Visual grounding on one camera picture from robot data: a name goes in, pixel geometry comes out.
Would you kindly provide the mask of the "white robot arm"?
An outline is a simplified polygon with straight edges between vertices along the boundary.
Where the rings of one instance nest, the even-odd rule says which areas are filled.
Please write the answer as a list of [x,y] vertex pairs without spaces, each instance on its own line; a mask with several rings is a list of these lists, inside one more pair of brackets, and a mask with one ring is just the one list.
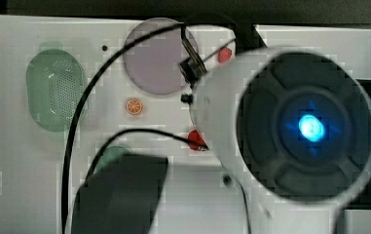
[[371,179],[371,99],[298,48],[207,73],[190,115],[214,166],[131,153],[90,171],[66,234],[335,234]]

